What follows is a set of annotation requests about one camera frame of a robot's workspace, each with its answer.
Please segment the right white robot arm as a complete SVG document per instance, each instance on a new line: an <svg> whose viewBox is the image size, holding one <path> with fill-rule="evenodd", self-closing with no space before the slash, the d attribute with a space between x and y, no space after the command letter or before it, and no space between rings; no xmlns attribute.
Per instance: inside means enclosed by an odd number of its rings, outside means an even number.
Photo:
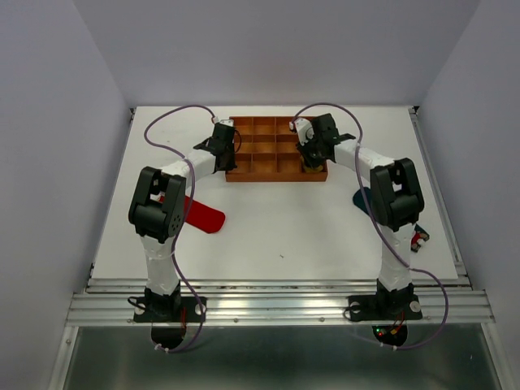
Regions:
<svg viewBox="0 0 520 390"><path fill-rule="evenodd" d="M330 114L295 119L289 129L297 134L297 150L306 166L331 161L356 173L362 201L383 242L378 282L386 290L375 295L374 307L378 314L392 317L403 307L397 291L412 283L411 241L425 206L414 162L383 156L362 147L355 136L339 134Z"/></svg>

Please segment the yellow bear sock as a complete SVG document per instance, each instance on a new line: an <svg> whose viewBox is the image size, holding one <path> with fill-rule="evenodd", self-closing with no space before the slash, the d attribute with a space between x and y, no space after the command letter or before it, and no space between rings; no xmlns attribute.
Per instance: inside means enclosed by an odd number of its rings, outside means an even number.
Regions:
<svg viewBox="0 0 520 390"><path fill-rule="evenodd" d="M318 165L317 167L310 167L305 162L301 164L302 170L307 174L318 174L324 171L324 165Z"/></svg>

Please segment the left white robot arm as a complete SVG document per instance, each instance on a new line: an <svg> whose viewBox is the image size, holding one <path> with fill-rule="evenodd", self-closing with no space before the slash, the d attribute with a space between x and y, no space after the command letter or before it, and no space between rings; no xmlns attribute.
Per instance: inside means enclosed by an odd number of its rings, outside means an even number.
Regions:
<svg viewBox="0 0 520 390"><path fill-rule="evenodd" d="M153 311L171 320L180 313L180 281L172 256L185 221L185 193L197 180L236 168L236 129L231 119L214 125L212 135L188 155L161 168L144 167L138 177L128 212L129 223L145 251L145 299Z"/></svg>

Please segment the teal sock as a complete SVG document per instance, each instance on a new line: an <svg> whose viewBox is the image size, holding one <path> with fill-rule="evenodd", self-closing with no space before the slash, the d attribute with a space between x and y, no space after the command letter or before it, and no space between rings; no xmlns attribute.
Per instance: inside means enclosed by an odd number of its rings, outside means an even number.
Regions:
<svg viewBox="0 0 520 390"><path fill-rule="evenodd" d="M360 189L353 195L353 204L365 215L369 215ZM410 240L410 250L417 253L430 238L430 234L419 224L416 224L414 226L414 234Z"/></svg>

